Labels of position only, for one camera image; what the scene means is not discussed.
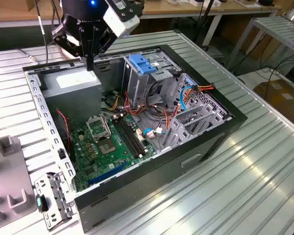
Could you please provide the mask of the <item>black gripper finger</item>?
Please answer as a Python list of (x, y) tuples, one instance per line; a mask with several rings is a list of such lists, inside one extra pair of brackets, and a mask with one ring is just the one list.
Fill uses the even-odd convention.
[[(87, 39), (85, 38), (85, 29), (80, 24), (60, 24), (52, 32), (53, 41), (71, 54), (74, 57), (80, 57), (84, 62), (85, 68), (87, 71), (90, 71), (90, 47)], [(69, 41), (68, 35), (72, 36), (79, 42), (79, 45), (76, 45)]]
[(94, 68), (94, 58), (104, 53), (113, 43), (113, 31), (107, 25), (93, 26), (93, 38), (90, 58), (90, 71)]

